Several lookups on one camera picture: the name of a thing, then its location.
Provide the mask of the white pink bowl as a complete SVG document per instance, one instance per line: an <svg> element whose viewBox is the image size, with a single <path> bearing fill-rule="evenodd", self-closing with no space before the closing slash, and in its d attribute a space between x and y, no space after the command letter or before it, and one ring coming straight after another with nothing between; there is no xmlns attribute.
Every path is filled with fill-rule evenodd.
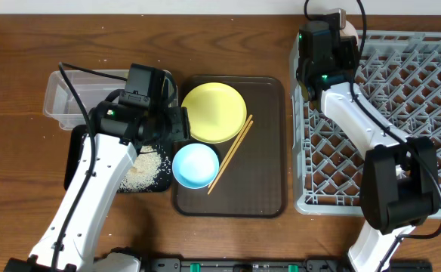
<svg viewBox="0 0 441 272"><path fill-rule="evenodd" d="M359 36L357 31L352 23L348 20L345 20L343 23L344 28L339 31L341 37L350 37L353 36L356 38L356 44L359 44Z"/></svg>

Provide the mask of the white rice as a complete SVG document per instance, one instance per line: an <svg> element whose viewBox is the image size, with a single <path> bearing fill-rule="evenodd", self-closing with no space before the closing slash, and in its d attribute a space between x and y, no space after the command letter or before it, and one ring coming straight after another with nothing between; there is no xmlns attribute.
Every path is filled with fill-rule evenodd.
<svg viewBox="0 0 441 272"><path fill-rule="evenodd" d="M171 184L171 160L162 146L143 146L121 182L120 193L163 192Z"/></svg>

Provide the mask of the blue bowl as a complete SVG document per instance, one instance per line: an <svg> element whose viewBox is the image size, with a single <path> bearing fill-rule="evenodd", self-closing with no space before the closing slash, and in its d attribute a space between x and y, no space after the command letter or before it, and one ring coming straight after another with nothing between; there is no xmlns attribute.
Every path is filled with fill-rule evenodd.
<svg viewBox="0 0 441 272"><path fill-rule="evenodd" d="M205 144L187 144L174 155L172 172L177 182L188 189L207 187L219 172L217 154Z"/></svg>

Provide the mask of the yellow plate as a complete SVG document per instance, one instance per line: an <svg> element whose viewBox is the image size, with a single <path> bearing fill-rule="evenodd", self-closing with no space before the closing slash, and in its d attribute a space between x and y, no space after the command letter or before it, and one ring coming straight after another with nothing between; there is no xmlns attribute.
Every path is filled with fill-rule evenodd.
<svg viewBox="0 0 441 272"><path fill-rule="evenodd" d="M224 83L208 82L196 86L182 102L188 112L191 136L208 144L219 144L235 137L247 119L242 95Z"/></svg>

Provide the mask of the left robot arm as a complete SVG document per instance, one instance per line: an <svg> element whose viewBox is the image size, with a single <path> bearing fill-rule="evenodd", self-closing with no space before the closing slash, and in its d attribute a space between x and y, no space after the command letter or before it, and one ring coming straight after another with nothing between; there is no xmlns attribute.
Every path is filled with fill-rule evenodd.
<svg viewBox="0 0 441 272"><path fill-rule="evenodd" d="M29 257L6 271L139 271L141 259L120 249L95 260L100 232L117 190L142 146L190 136L187 109L100 102L91 111L82 154L53 221Z"/></svg>

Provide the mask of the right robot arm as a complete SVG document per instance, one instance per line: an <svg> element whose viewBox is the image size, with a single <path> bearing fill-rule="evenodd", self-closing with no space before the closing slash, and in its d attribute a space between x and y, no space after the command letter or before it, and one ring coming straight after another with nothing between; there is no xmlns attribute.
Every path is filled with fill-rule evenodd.
<svg viewBox="0 0 441 272"><path fill-rule="evenodd" d="M393 126L362 95L353 78L356 37L301 30L291 52L294 131L304 132L303 107L311 104L341 128L364 160L359 204L365 222L338 270L386 271L403 240L441 234L435 146Z"/></svg>

